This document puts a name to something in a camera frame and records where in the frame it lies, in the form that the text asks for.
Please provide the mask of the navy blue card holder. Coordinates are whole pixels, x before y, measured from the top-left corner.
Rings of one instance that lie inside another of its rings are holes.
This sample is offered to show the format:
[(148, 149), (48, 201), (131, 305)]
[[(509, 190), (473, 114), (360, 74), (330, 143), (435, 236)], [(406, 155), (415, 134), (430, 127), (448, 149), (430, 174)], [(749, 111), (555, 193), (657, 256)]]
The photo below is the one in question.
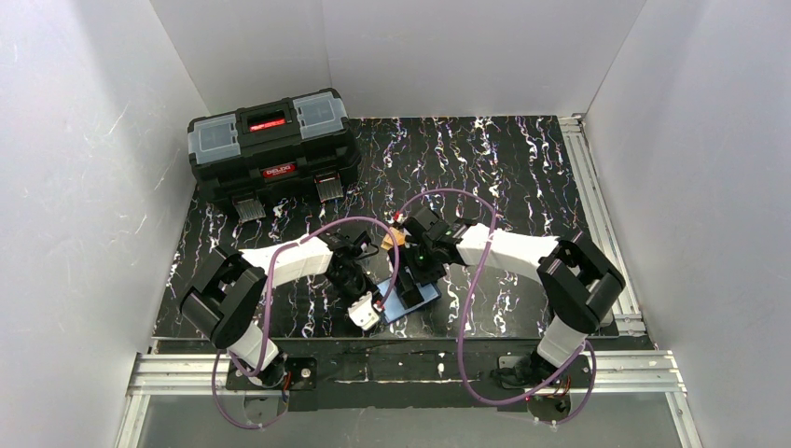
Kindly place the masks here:
[(386, 324), (393, 323), (440, 297), (441, 292), (436, 282), (417, 286), (416, 294), (411, 299), (404, 298), (396, 290), (393, 290), (384, 300), (382, 321)]

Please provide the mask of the orange credit card stack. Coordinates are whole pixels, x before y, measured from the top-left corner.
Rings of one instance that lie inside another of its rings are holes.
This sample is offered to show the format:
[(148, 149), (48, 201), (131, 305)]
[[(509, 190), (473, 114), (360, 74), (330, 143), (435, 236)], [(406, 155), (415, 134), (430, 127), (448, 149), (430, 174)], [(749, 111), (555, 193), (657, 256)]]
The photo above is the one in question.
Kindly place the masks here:
[(389, 251), (393, 247), (401, 246), (405, 243), (406, 236), (405, 234), (394, 227), (389, 229), (389, 232), (384, 235), (382, 238), (382, 242), (380, 243), (380, 249), (384, 251)]

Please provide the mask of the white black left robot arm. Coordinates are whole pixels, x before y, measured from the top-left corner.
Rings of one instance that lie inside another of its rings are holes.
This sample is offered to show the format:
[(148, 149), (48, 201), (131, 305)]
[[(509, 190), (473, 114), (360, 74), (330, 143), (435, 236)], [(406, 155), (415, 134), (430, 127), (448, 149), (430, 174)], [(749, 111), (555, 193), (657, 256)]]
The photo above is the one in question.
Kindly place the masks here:
[(350, 303), (359, 328), (378, 323), (382, 294), (358, 262), (370, 243), (365, 231), (324, 231), (260, 249), (217, 247), (180, 291), (179, 311), (215, 348), (262, 374), (281, 355), (254, 321), (267, 288), (322, 275)]

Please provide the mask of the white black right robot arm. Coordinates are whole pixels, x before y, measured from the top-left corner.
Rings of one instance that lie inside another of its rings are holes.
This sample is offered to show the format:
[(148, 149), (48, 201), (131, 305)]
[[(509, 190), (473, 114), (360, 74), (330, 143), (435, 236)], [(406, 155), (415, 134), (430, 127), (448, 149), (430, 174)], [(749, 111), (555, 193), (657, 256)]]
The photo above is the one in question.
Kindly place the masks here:
[(612, 307), (626, 286), (613, 262), (583, 231), (566, 236), (531, 236), (472, 219), (450, 223), (421, 206), (396, 220), (411, 250), (409, 266), (433, 281), (456, 264), (484, 266), (525, 276), (540, 284), (554, 316), (531, 358), (559, 368), (587, 337), (613, 320)]

